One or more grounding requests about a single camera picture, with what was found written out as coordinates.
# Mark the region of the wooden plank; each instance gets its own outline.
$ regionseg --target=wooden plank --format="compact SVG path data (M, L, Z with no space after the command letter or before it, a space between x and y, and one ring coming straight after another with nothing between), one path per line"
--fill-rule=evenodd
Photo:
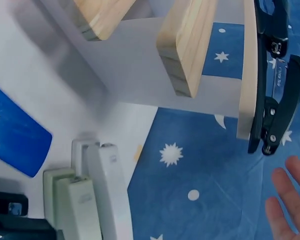
M244 1L243 72L236 136L248 140L256 111L258 40L254 0Z
M58 0L88 41L108 39L136 0Z
M194 98L205 63L218 0L176 0L156 47L179 96Z

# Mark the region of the crescent moon pattern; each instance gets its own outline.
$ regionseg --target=crescent moon pattern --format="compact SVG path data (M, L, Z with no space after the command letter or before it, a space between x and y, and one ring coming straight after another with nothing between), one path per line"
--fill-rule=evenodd
M218 123L223 129L227 129L227 128L226 128L226 125L225 125L225 116L215 114L215 115L214 115L214 118L215 118L215 120L217 121L217 123Z

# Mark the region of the white stapler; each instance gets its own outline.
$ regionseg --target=white stapler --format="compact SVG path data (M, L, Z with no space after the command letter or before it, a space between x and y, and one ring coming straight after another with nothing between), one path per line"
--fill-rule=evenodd
M43 173L44 215L65 240L102 240L93 182L70 168Z
M100 146L95 139L76 139L72 142L71 160L76 175L92 179L103 239L133 240L128 192L117 146Z

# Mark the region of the white dot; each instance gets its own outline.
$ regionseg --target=white dot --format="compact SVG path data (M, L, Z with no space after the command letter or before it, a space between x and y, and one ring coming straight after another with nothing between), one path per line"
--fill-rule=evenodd
M190 201L195 201L195 200L197 200L199 198L199 195L200 195L199 191L196 190L196 189L193 189L193 190L189 191L189 193L188 193L188 199Z

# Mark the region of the hand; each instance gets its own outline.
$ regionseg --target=hand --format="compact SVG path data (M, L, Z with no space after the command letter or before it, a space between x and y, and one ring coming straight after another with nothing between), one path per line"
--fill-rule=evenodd
M285 161L285 166L292 177L300 185L300 160L291 156ZM270 197L265 203L265 212L270 223L274 240L300 240L300 196L282 168L273 171L272 181L282 199L291 219L299 231L295 234L285 219L283 210L276 197Z

